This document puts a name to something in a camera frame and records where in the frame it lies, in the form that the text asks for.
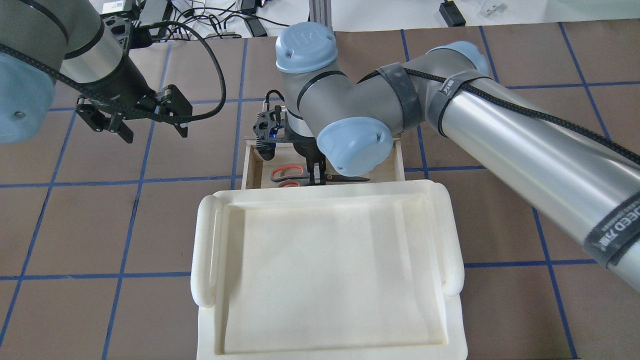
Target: tiled surface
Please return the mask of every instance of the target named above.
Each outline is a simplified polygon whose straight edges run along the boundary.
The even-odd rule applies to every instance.
[[[20,275],[46,196],[47,188],[0,189],[0,276]]]
[[[198,205],[203,197],[229,187],[229,180],[144,184],[126,270],[190,271]]]
[[[125,279],[108,359],[195,359],[198,306],[189,277]]]
[[[432,47],[471,41],[491,55],[503,85],[640,151],[639,24],[337,33],[337,40],[354,81]],[[37,137],[0,147],[0,359],[194,358],[197,205],[240,187],[259,98],[282,88],[273,38],[209,43],[229,102],[190,124],[187,139],[148,120],[128,122],[131,145],[93,133],[81,119],[69,129],[77,94],[58,84]],[[199,44],[157,44],[131,56],[151,87],[178,85],[195,113],[215,107],[218,80]],[[640,357],[637,293],[428,125],[403,134],[403,156],[407,180],[427,176],[451,193],[467,270],[469,359]]]
[[[584,359],[637,358],[633,329],[640,322],[640,295],[599,265],[555,266],[571,324],[573,343]]]
[[[568,359],[544,266],[468,268],[461,293],[469,359]]]
[[[0,359],[99,359],[115,279],[26,281]]]

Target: blue plastic cap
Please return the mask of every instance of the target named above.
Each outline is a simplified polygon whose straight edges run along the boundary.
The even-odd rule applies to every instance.
[[[333,32],[317,22],[289,26],[276,39],[276,66],[288,74],[321,69],[337,57]]]
[[[42,71],[0,53],[0,143],[29,140],[53,102],[53,82]]]
[[[474,64],[476,70],[484,73],[485,75],[491,75],[489,74],[489,63],[486,61],[484,55],[480,53],[480,50],[478,50],[477,46],[471,44],[468,41],[456,41],[449,45],[434,47],[433,49],[427,51],[427,54],[437,49],[449,49],[457,51],[460,54],[466,56],[467,59],[469,59],[469,61]]]
[[[389,128],[370,117],[331,123],[317,137],[318,149],[344,176],[360,176],[385,161],[394,145]]]

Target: brown tile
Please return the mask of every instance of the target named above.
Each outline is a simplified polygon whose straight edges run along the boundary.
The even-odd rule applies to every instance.
[[[557,24],[487,26],[484,33],[502,85],[581,83]]]
[[[197,343],[189,277],[122,281],[108,359],[195,359]]]
[[[461,299],[470,360],[571,357],[546,266],[468,268]]]
[[[0,189],[0,275],[20,275],[47,188]]]
[[[611,140],[640,152],[640,85],[593,86],[589,88]]]
[[[160,91],[160,80],[166,60],[166,52],[169,44],[156,43],[144,49],[129,51],[129,57],[142,73],[147,85],[155,91]]]
[[[562,119],[604,135],[584,88],[521,89],[514,92]]]
[[[116,279],[25,281],[2,359],[100,359]]]
[[[56,182],[140,178],[151,120],[130,120],[125,123],[134,133],[133,143],[126,143],[117,134],[108,131],[96,133],[80,117],[76,117]],[[156,127],[160,126],[174,130],[168,124],[156,124]]]
[[[456,41],[468,41],[478,46],[480,53],[486,56],[480,30],[475,26],[457,28],[408,29],[404,31],[409,57],[415,59],[434,47],[449,45]]]
[[[581,359],[639,359],[640,295],[600,265],[554,266]]]
[[[479,166],[479,161],[474,159],[452,140],[443,137],[435,131],[427,122],[420,124],[422,129],[422,143],[429,167],[463,167]]]
[[[203,197],[229,187],[229,180],[144,184],[127,272],[191,270],[198,205]]]
[[[544,260],[531,205],[488,170],[429,172],[453,203],[466,263]]]
[[[0,319],[4,319],[15,291],[17,281],[0,281]]]
[[[590,259],[582,247],[562,231],[553,221],[540,214],[540,224],[545,235],[551,260]]]
[[[51,103],[52,109],[60,108],[75,108],[80,92],[74,88],[57,81],[56,82],[56,95]]]
[[[249,38],[244,68],[243,98],[264,97],[267,91],[282,91],[282,77],[276,68],[276,38]]]
[[[240,135],[238,136],[238,159],[236,175],[242,175],[244,169],[244,156],[246,154],[245,138],[255,139],[253,125],[255,117],[262,111],[262,102],[252,101],[242,103],[242,117],[240,120]]]
[[[54,188],[27,274],[120,270],[137,185]]]
[[[50,111],[40,132],[21,143],[3,144],[0,184],[48,183],[67,135],[71,111]]]
[[[424,179],[424,172],[422,171],[417,171],[417,172],[405,172],[404,173],[404,179],[409,181],[409,180],[423,180]]]
[[[187,138],[181,138],[173,126],[156,124],[145,177],[231,175],[237,106],[227,103],[213,118],[190,123]],[[205,113],[215,107],[215,104],[194,105],[193,113]]]
[[[422,168],[422,155],[417,128],[402,133],[402,160],[404,168]]]
[[[640,80],[637,19],[565,22],[563,26],[588,83]]]
[[[227,99],[237,99],[244,51],[243,39],[210,39],[207,43],[216,55],[227,84]],[[197,41],[172,43],[164,84],[177,85],[189,101],[220,99],[218,74]]]
[[[354,83],[382,65],[405,62],[398,30],[336,33],[335,38],[338,64]]]

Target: power adapter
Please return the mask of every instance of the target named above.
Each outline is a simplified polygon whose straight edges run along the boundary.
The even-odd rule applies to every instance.
[[[441,3],[440,14],[447,23],[447,26],[450,28],[453,28],[454,26],[464,26],[467,23],[453,1],[445,0],[444,3]]]

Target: scissors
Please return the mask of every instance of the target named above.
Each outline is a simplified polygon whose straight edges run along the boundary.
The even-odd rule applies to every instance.
[[[288,170],[295,170],[293,174],[284,174]],[[308,186],[311,181],[309,178],[309,172],[306,171],[300,165],[284,165],[282,167],[274,169],[269,176],[271,181],[278,184],[279,188],[295,187],[295,186]],[[371,179],[362,176],[344,176],[339,174],[325,174],[324,181],[337,182],[337,183],[364,183]]]

